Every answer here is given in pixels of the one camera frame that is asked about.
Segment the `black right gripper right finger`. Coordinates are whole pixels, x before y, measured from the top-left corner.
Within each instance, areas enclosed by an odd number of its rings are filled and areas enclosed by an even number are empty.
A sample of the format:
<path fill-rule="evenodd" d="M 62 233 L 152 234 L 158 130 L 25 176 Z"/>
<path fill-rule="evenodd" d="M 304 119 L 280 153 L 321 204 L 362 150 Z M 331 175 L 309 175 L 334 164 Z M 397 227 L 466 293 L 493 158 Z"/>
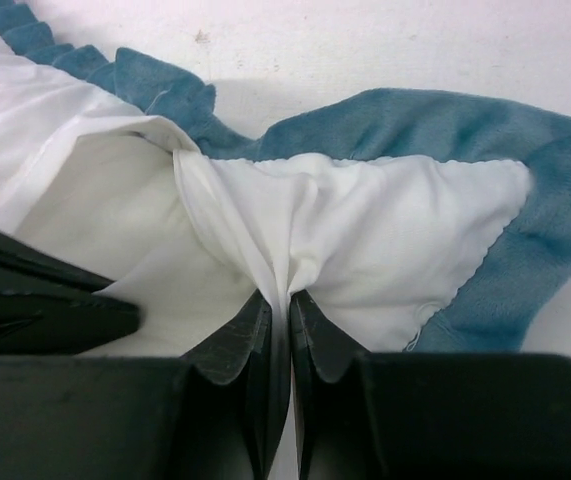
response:
<path fill-rule="evenodd" d="M 571 479 L 571 359 L 372 353 L 290 306 L 303 479 Z"/>

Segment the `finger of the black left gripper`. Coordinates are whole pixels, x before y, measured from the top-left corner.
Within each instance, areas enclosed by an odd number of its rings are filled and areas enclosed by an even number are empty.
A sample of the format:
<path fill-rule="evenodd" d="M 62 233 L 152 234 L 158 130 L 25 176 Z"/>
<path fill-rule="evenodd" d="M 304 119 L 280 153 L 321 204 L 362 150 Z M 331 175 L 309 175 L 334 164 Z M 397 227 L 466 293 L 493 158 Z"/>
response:
<path fill-rule="evenodd" d="M 0 355 L 72 355 L 140 327 L 140 310 L 102 295 L 111 280 L 0 232 Z"/>

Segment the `blue ruffled pillowcase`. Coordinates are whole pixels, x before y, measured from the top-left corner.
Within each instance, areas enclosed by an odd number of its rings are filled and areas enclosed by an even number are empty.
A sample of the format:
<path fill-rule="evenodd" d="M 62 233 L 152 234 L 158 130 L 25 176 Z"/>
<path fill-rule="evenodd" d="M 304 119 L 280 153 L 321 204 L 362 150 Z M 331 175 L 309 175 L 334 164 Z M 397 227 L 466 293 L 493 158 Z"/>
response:
<path fill-rule="evenodd" d="M 285 336 L 308 291 L 374 351 L 512 350 L 571 276 L 571 118 L 447 92 L 376 89 L 252 140 L 197 76 L 57 42 L 0 1 L 0 231 L 16 232 L 89 136 L 167 151 L 204 249 Z"/>

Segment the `white pillow insert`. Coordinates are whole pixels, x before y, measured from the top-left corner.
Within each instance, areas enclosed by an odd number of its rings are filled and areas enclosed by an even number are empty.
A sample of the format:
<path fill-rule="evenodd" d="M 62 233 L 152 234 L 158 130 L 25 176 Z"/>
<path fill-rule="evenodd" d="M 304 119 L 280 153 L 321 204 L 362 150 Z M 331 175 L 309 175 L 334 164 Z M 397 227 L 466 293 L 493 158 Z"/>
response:
<path fill-rule="evenodd" d="M 18 227 L 19 240 L 112 280 L 141 328 L 91 356 L 180 356 L 232 319 L 255 290 L 198 240 L 171 155 L 137 136 L 80 140 Z"/>

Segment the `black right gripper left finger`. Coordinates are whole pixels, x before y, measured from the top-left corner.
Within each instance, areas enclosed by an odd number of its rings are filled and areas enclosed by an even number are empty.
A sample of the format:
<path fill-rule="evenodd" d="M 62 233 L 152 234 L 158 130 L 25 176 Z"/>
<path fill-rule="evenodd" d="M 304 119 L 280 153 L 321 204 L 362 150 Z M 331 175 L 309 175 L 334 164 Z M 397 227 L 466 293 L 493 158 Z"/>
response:
<path fill-rule="evenodd" d="M 254 294 L 181 357 L 0 357 L 0 479 L 265 478 L 271 326 Z"/>

